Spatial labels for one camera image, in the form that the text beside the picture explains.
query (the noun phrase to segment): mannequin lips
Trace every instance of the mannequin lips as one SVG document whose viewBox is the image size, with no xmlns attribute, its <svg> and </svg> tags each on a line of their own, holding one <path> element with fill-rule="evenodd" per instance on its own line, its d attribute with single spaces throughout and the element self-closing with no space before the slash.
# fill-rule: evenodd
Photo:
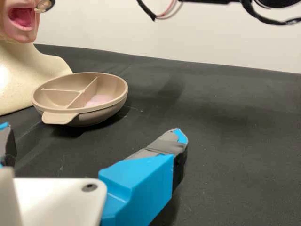
<svg viewBox="0 0 301 226">
<path fill-rule="evenodd" d="M 8 12 L 8 17 L 19 29 L 30 31 L 34 27 L 35 12 L 33 8 L 12 8 Z"/>
</svg>

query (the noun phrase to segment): white wall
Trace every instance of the white wall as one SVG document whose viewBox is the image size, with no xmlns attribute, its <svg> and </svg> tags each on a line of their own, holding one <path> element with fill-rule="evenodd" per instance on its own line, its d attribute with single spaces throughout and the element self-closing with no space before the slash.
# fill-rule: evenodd
<svg viewBox="0 0 301 226">
<path fill-rule="evenodd" d="M 159 13 L 169 1 L 145 3 Z M 301 4 L 259 10 L 278 19 L 301 16 Z M 154 23 L 136 0 L 57 0 L 41 15 L 36 43 L 301 73 L 301 23 L 266 25 L 238 3 L 185 3 L 174 18 Z"/>
</svg>

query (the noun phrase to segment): pink food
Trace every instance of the pink food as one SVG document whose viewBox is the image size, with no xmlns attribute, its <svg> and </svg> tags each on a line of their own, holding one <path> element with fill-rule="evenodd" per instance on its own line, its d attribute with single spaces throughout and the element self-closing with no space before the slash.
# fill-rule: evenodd
<svg viewBox="0 0 301 226">
<path fill-rule="evenodd" d="M 85 107 L 93 107 L 97 105 L 105 104 L 111 101 L 113 98 L 109 95 L 95 95 L 85 105 Z"/>
</svg>

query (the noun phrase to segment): pink wire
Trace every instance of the pink wire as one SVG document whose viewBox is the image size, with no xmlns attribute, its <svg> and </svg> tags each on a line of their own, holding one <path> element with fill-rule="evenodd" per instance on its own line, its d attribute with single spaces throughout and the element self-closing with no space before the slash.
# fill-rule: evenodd
<svg viewBox="0 0 301 226">
<path fill-rule="evenodd" d="M 172 6 L 175 4 L 176 1 L 177 0 L 172 0 L 171 3 L 170 3 L 170 5 L 168 6 L 168 8 L 163 13 L 161 13 L 161 14 L 159 14 L 157 16 L 165 16 L 169 12 L 169 10 L 172 8 Z"/>
</svg>

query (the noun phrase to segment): table surface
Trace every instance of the table surface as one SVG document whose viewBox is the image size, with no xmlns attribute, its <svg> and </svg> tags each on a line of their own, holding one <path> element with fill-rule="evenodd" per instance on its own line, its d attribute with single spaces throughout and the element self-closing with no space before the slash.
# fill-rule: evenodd
<svg viewBox="0 0 301 226">
<path fill-rule="evenodd" d="M 89 128 L 45 125 L 34 108 L 0 117 L 18 177 L 97 177 L 166 130 L 189 139 L 186 175 L 152 226 L 301 225 L 301 76 L 37 45 L 74 72 L 129 85 L 125 106 Z"/>
</svg>

